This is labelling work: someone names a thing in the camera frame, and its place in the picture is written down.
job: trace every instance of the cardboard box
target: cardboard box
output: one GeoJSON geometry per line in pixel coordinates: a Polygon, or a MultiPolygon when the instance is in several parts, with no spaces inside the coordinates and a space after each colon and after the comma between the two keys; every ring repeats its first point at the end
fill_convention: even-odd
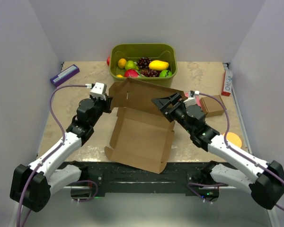
{"type": "Polygon", "coordinates": [[[117,121],[105,154],[111,161],[161,173],[169,159],[175,122],[169,122],[151,102],[184,92],[127,78],[109,89],[111,109],[118,107],[117,121]]]}
{"type": "MultiPolygon", "coordinates": [[[[219,99],[224,104],[221,96],[214,96],[214,97],[219,99]]],[[[219,116],[224,113],[222,106],[217,101],[215,101],[210,97],[201,98],[200,103],[201,103],[201,108],[204,114],[206,115],[206,117],[219,116]]]]}

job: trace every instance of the pear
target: pear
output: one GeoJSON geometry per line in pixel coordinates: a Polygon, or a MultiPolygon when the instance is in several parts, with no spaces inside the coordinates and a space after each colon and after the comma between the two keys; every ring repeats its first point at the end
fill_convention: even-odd
{"type": "Polygon", "coordinates": [[[125,64],[125,70],[139,70],[138,66],[131,60],[125,64]]]}

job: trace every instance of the orange disc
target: orange disc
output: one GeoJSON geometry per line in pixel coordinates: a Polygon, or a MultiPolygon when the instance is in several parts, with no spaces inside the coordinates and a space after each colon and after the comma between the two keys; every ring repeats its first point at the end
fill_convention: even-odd
{"type": "Polygon", "coordinates": [[[242,140],[240,139],[240,137],[237,134],[235,134],[233,132],[228,132],[226,139],[230,143],[233,143],[234,145],[236,145],[237,147],[239,147],[239,148],[242,147],[242,140]]]}

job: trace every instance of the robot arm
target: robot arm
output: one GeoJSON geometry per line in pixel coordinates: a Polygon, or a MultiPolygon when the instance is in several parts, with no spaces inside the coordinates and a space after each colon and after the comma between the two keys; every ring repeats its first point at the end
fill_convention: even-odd
{"type": "Polygon", "coordinates": [[[90,98],[80,101],[77,115],[73,117],[67,128],[61,147],[51,154],[63,142],[62,138],[28,166],[19,165],[15,169],[10,191],[11,199],[19,202],[25,183],[39,164],[42,165],[30,181],[23,200],[23,205],[34,212],[40,211],[55,192],[78,181],[87,171],[80,163],[73,162],[72,165],[62,170],[57,170],[57,168],[91,137],[94,133],[93,128],[102,113],[111,112],[111,100],[112,98],[106,95],[106,85],[96,83],[90,91],[90,98]]]}
{"type": "Polygon", "coordinates": [[[237,153],[232,151],[224,142],[224,137],[218,131],[205,123],[205,114],[195,105],[194,94],[183,100],[180,93],[166,98],[153,99],[152,102],[170,121],[177,121],[189,134],[192,142],[199,148],[222,157],[236,169],[231,169],[216,162],[201,171],[194,180],[202,183],[203,179],[210,179],[217,183],[224,183],[240,188],[251,194],[252,198],[262,207],[272,209],[284,194],[284,185],[268,174],[258,165],[277,174],[284,180],[282,165],[273,161],[268,163],[252,156],[228,142],[237,153]]]}

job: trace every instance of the mango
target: mango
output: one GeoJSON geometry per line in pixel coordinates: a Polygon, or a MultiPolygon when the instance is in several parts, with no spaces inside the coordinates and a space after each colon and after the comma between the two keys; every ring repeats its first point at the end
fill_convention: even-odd
{"type": "Polygon", "coordinates": [[[154,60],[149,64],[148,67],[151,70],[163,71],[168,69],[169,63],[166,61],[154,60]]]}

